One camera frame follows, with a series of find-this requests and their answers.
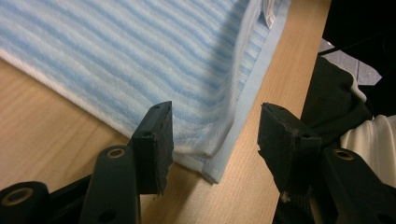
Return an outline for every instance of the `wooden surface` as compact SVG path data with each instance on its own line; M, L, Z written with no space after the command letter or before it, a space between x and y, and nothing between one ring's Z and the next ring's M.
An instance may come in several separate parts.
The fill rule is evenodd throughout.
M164 196L141 197L143 223L271 223L278 192L258 155L263 102L300 116L330 0L293 0L284 33L221 182L173 164ZM41 181L54 191L92 172L102 149L126 144L51 89L0 61L0 189Z

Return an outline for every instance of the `towel tag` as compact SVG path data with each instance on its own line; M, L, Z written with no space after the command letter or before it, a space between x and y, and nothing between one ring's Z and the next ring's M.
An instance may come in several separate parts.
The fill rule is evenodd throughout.
M262 1L262 11L264 13L265 22L267 23L268 28L271 29L274 20L274 2L275 0L263 0Z

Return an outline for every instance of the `blue striped towel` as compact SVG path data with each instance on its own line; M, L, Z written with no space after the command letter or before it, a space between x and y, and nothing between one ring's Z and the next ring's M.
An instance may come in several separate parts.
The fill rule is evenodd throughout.
M0 57L131 136L173 102L174 159L219 183L290 0L0 0Z

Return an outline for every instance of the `towel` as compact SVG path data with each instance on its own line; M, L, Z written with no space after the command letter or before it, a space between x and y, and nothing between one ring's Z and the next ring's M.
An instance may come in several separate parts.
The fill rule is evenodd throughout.
M175 162L219 183L289 5L1 0L0 57L128 137L172 101Z

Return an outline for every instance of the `black mechanism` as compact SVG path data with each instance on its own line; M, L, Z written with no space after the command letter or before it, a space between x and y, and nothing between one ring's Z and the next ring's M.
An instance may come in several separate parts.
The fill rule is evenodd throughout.
M259 153L282 197L312 189L316 223L396 223L396 190L358 154L339 147L321 150L320 142L286 108L262 105Z
M140 194L163 194L173 162L172 103L153 106L126 146L108 147L92 175L49 194L25 182L0 191L0 223L140 223Z

